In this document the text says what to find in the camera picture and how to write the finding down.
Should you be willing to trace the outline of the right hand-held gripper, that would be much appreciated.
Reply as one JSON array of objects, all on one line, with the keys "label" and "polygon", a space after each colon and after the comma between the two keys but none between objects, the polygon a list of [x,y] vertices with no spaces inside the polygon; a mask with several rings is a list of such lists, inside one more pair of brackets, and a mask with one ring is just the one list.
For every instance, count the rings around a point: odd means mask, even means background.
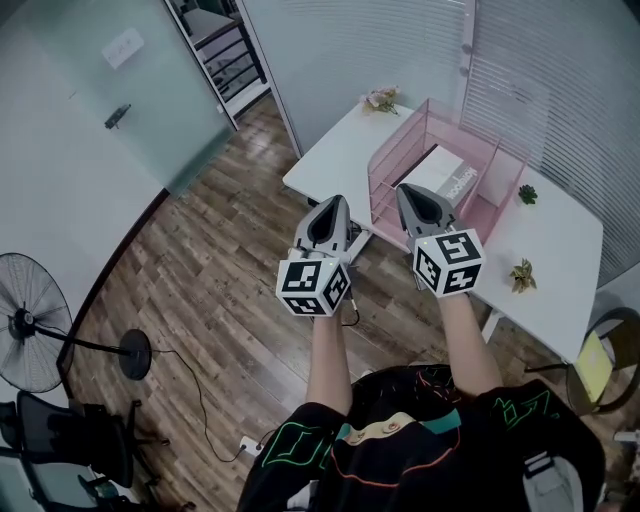
[{"label": "right hand-held gripper", "polygon": [[436,298],[473,290],[486,260],[476,230],[459,223],[449,226],[456,220],[453,207],[424,187],[399,184],[396,202],[416,288]]}]

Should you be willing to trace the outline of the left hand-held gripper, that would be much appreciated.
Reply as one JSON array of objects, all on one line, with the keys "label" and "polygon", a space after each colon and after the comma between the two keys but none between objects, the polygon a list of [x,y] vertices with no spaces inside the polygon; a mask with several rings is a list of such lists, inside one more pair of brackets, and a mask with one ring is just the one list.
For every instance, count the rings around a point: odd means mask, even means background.
[{"label": "left hand-held gripper", "polygon": [[346,248],[350,208],[342,195],[316,204],[300,221],[288,257],[279,263],[276,297],[294,316],[332,317],[351,289],[348,250],[306,248],[330,241]]}]

